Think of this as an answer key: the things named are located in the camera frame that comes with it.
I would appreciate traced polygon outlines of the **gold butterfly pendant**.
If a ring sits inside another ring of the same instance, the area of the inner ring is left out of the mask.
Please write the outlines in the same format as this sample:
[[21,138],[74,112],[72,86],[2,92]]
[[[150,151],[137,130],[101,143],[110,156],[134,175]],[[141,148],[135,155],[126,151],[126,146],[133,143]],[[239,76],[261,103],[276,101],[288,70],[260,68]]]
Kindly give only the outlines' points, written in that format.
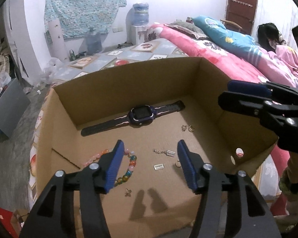
[[130,189],[125,189],[125,196],[126,197],[130,197],[131,196],[131,193],[132,193],[132,190],[130,190]]

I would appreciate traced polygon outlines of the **purple pink smart watch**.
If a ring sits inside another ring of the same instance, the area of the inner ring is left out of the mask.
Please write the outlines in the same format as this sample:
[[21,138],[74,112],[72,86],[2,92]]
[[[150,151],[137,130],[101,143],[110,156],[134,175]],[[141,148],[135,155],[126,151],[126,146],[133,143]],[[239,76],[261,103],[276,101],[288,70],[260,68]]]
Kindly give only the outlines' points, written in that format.
[[172,104],[162,106],[140,105],[132,108],[128,114],[121,117],[89,126],[81,130],[81,136],[105,132],[120,126],[132,125],[136,127],[150,125],[154,119],[174,112],[182,111],[186,108],[183,101],[176,101]]

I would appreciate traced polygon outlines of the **pink floral blanket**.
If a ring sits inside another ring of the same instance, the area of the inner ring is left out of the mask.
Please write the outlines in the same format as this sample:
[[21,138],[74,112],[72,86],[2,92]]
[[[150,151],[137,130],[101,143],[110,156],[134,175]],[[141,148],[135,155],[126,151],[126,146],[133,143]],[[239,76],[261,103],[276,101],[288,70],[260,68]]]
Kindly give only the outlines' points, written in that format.
[[197,85],[206,92],[199,103],[232,149],[242,151],[233,156],[234,170],[245,170],[272,208],[274,215],[286,214],[286,198],[278,182],[290,158],[277,146],[277,137],[259,124],[259,119],[223,111],[218,96],[229,80],[265,82],[266,77],[252,64],[227,52],[210,40],[195,40],[167,25],[154,24],[146,32],[147,41],[166,39],[189,57],[200,57]]

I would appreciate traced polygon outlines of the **silver rectangular charm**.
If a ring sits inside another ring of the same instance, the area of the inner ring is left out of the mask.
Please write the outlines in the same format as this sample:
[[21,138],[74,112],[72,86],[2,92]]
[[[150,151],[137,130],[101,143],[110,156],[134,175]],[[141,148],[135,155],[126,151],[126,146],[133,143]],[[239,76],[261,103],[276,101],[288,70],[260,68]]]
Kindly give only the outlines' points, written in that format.
[[153,167],[154,167],[154,170],[157,171],[157,170],[164,169],[165,164],[164,164],[164,163],[156,164],[156,165],[154,165]]

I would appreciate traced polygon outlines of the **small gold earrings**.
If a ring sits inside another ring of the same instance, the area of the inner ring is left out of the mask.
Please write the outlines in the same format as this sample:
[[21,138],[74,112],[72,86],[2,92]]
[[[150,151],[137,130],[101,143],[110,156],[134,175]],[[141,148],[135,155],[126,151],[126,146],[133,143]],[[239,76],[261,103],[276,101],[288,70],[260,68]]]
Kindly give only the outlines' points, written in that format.
[[183,132],[185,131],[194,132],[195,128],[192,125],[182,125],[181,130]]

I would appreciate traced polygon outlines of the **teal blue pillow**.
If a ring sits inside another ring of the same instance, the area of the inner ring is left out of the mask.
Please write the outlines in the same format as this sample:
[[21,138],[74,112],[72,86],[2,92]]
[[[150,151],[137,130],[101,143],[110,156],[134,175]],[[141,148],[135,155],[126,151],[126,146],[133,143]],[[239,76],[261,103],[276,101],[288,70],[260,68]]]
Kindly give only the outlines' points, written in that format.
[[203,15],[193,18],[193,23],[215,44],[258,67],[263,53],[253,37],[229,30],[219,20]]

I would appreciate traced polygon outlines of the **person lying in bed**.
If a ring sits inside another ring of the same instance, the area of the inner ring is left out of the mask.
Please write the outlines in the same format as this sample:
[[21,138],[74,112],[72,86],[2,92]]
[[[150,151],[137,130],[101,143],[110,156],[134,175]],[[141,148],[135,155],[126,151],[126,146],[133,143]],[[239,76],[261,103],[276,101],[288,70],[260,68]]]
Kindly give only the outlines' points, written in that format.
[[257,27],[259,45],[268,52],[276,52],[277,45],[285,45],[283,35],[274,23],[265,23]]

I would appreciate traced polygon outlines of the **brown cardboard box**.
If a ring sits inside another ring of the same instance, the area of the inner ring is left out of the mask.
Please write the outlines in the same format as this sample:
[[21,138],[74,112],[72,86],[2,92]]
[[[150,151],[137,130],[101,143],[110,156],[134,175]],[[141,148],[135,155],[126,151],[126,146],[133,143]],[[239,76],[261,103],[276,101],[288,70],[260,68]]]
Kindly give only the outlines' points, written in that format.
[[[153,149],[176,151],[184,140],[189,150],[223,173],[234,173],[232,149],[199,103],[206,92],[197,85],[201,58],[172,58],[100,70],[49,91],[40,113],[36,147],[36,187],[42,192],[57,170],[75,172],[97,153],[122,140],[134,151],[131,178],[102,196],[112,237],[155,237],[182,228],[196,216],[200,197],[188,188],[176,158]],[[125,125],[83,137],[81,129],[126,115],[138,105],[161,106],[183,101],[186,108],[150,125]],[[192,125],[194,132],[181,130]],[[164,163],[161,170],[154,165]],[[125,196],[125,189],[132,190]]]

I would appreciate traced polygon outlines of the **brown wooden door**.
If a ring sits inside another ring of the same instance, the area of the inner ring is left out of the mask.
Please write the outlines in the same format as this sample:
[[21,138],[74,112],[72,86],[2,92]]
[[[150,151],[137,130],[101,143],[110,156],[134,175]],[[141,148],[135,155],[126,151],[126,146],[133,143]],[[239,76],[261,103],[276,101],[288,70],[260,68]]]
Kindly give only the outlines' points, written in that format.
[[227,0],[224,25],[227,29],[251,35],[258,0]]

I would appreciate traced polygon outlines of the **grey storage box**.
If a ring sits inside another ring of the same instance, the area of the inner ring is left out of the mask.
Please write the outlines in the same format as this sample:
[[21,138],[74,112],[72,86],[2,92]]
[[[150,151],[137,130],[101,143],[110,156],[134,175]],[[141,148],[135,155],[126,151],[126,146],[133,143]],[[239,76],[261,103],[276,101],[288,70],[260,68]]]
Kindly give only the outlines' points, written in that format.
[[18,79],[12,79],[0,96],[0,131],[11,138],[30,100]]

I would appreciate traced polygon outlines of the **red gift bag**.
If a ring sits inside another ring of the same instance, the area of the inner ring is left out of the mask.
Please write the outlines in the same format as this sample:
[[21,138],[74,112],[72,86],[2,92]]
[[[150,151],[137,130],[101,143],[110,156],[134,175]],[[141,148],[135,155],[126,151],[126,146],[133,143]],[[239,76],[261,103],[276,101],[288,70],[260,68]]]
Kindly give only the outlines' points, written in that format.
[[13,212],[0,208],[0,222],[12,237],[19,237],[21,226]]

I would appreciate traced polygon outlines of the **white water dispenser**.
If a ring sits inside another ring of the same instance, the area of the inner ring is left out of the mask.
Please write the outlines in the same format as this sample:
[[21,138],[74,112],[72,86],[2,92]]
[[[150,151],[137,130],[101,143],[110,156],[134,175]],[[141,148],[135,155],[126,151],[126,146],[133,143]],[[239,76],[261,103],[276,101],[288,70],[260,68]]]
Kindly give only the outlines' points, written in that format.
[[146,39],[146,32],[147,32],[148,26],[142,25],[142,26],[131,26],[130,31],[130,41],[133,45],[139,45],[145,42]]

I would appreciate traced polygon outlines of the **blue water jug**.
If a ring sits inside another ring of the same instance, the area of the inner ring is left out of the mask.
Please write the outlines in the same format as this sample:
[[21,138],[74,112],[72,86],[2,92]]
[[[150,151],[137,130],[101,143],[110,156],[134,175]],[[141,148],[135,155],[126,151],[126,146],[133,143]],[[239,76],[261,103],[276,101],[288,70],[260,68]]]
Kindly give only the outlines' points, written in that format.
[[149,22],[149,4],[135,3],[133,5],[132,25],[143,26]]

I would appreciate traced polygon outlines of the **teal patterned hanging cloth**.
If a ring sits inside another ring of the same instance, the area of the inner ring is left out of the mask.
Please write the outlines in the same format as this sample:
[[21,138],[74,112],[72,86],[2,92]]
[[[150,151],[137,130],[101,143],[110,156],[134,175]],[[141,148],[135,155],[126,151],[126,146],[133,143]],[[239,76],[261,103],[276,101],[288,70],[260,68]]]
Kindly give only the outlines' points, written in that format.
[[107,34],[119,8],[126,5],[127,0],[45,0],[45,30],[58,19],[66,39],[85,36],[91,28]]

